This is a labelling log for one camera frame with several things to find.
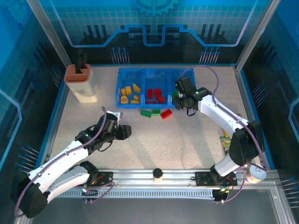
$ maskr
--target yellow block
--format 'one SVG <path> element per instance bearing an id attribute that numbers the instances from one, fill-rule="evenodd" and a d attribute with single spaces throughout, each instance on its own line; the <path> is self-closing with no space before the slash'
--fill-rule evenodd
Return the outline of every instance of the yellow block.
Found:
<path id="1" fill-rule="evenodd" d="M 126 86 L 126 93 L 127 95 L 131 95 L 132 94 L 132 90 L 130 86 Z"/>
<path id="2" fill-rule="evenodd" d="M 139 104 L 140 101 L 137 101 L 137 100 L 131 100 L 131 104 Z"/>
<path id="3" fill-rule="evenodd" d="M 136 101 L 140 101 L 140 96 L 135 95 L 135 96 L 134 96 L 134 100 L 136 100 Z"/>
<path id="4" fill-rule="evenodd" d="M 122 95 L 122 96 L 126 96 L 126 94 L 127 94 L 127 93 L 126 93 L 126 90 L 125 90 L 125 89 L 121 89 L 121 95 Z"/>
<path id="5" fill-rule="evenodd" d="M 128 99 L 128 97 L 126 97 L 126 96 L 122 96 L 122 97 L 121 97 L 121 104 L 127 104 L 127 103 L 129 103 L 129 99 Z"/>
<path id="6" fill-rule="evenodd" d="M 141 89 L 135 83 L 133 84 L 133 89 L 135 92 L 138 92 L 138 93 L 141 92 Z"/>
<path id="7" fill-rule="evenodd" d="M 229 138 L 229 134 L 223 129 L 223 134 L 225 137 Z"/>

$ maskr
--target metal post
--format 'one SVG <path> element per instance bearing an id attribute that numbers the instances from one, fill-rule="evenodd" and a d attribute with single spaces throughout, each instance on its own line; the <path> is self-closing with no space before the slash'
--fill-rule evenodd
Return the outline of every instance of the metal post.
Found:
<path id="1" fill-rule="evenodd" d="M 27 0 L 27 3 L 29 4 L 32 12 L 41 24 L 44 32 L 46 33 L 55 51 L 60 57 L 62 63 L 65 65 L 65 67 L 68 67 L 71 64 L 71 60 L 67 55 L 62 43 L 60 42 L 59 37 L 56 34 L 55 29 L 53 28 L 50 20 L 48 19 L 47 14 L 45 13 L 40 2 L 38 0 Z"/>
<path id="2" fill-rule="evenodd" d="M 268 25 L 271 17 L 273 16 L 277 6 L 279 5 L 280 0 L 272 0 L 266 7 L 264 16 L 261 19 L 261 22 L 259 23 L 255 33 L 250 37 L 248 42 L 246 43 L 238 61 L 237 61 L 237 72 L 240 72 L 243 68 L 244 64 L 246 63 L 249 55 L 251 54 L 253 48 L 255 47 L 257 41 L 259 40 L 260 36 L 263 34 L 266 26 Z"/>

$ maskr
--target table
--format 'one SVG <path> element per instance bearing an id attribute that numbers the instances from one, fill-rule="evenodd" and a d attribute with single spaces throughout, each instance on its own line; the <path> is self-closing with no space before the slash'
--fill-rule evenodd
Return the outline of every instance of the table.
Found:
<path id="1" fill-rule="evenodd" d="M 186 68 L 182 65 L 139 65 L 130 68 Z M 103 111 L 119 111 L 115 103 L 118 70 L 121 67 L 92 67 L 99 85 L 96 103 L 81 104 L 68 93 L 51 158 L 65 149 L 75 136 L 96 124 Z M 246 118 L 246 112 L 233 67 L 214 67 L 220 77 L 216 97 L 229 109 Z M 197 88 L 210 91 L 216 86 L 214 74 L 206 68 L 195 68 Z M 172 109 L 162 120 L 140 115 L 140 109 L 121 109 L 121 124 L 132 126 L 132 135 L 125 141 L 115 140 L 105 152 L 95 152 L 88 160 L 99 168 L 210 168 L 224 157 L 220 142 L 222 129 L 208 116 L 198 112 L 187 117 L 186 111 Z"/>

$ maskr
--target white arm segment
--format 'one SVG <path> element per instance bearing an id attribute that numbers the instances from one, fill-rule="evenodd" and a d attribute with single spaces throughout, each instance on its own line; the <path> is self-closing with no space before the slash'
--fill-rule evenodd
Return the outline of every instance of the white arm segment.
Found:
<path id="1" fill-rule="evenodd" d="M 216 98 L 216 102 L 221 105 L 223 108 L 231 112 L 235 117 L 237 117 L 242 123 L 247 124 L 247 120 L 241 118 L 240 116 L 236 115 L 222 103 L 220 103 Z M 242 129 L 239 123 L 237 123 L 232 117 L 226 114 L 223 110 L 217 107 L 211 95 L 207 95 L 203 97 L 201 101 L 198 103 L 198 109 L 200 112 L 204 113 L 205 115 L 209 116 L 213 121 L 215 121 L 220 127 L 222 127 L 230 136 L 233 137 L 233 133 L 237 128 Z M 236 170 L 239 166 L 235 164 L 232 159 L 230 158 L 229 154 L 227 154 L 220 162 L 215 164 L 215 170 L 220 176 L 226 176 L 230 172 Z"/>
<path id="2" fill-rule="evenodd" d="M 48 203 L 63 192 L 86 183 L 88 177 L 89 174 L 87 173 L 87 170 L 81 166 L 76 166 L 71 171 L 62 174 L 47 190 L 50 192 L 47 198 Z"/>
<path id="3" fill-rule="evenodd" d="M 240 116 L 236 115 L 234 112 L 232 112 L 230 109 L 228 109 L 225 105 L 220 103 L 216 98 L 216 102 L 219 103 L 223 108 L 231 112 L 233 115 L 235 115 L 242 123 L 247 124 L 247 120 L 241 118 Z M 217 107 L 213 100 L 211 95 L 207 95 L 202 98 L 201 101 L 198 102 L 198 109 L 200 112 L 204 113 L 205 115 L 209 116 L 213 121 L 215 121 L 220 127 L 222 127 L 230 136 L 230 138 L 233 137 L 233 133 L 237 128 L 242 129 L 243 126 L 241 126 L 239 123 L 237 123 L 232 117 L 230 117 L 228 114 L 226 114 L 223 110 L 221 110 L 219 107 Z"/>
<path id="4" fill-rule="evenodd" d="M 72 148 L 81 146 L 82 143 L 79 141 L 72 141 L 68 147 L 63 150 L 61 153 L 59 153 L 57 156 L 40 166 L 39 168 L 36 168 L 35 170 L 32 170 L 29 172 L 29 179 L 33 179 L 47 164 L 49 164 L 51 161 L 53 161 L 55 158 L 60 156 L 61 154 L 65 154 L 67 151 L 71 150 Z M 39 189 L 42 193 L 47 191 L 49 186 L 58 178 L 60 177 L 65 171 L 70 169 L 74 164 L 81 161 L 82 159 L 88 157 L 88 150 L 84 148 L 80 148 L 76 150 L 75 152 L 72 152 L 60 160 L 53 163 L 39 178 L 37 178 L 34 181 L 34 184 L 39 183 Z"/>

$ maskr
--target green object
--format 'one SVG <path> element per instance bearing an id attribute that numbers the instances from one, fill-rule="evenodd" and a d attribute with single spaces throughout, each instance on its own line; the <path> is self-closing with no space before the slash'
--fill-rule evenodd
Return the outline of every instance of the green object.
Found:
<path id="1" fill-rule="evenodd" d="M 141 114 L 142 116 L 151 118 L 151 112 L 150 112 L 150 111 L 141 110 L 141 111 L 140 111 L 140 114 Z"/>
<path id="2" fill-rule="evenodd" d="M 153 109 L 153 116 L 160 116 L 161 110 L 160 109 Z"/>
<path id="3" fill-rule="evenodd" d="M 177 90 L 172 92 L 172 98 L 175 98 L 175 97 L 178 97 L 178 91 Z"/>

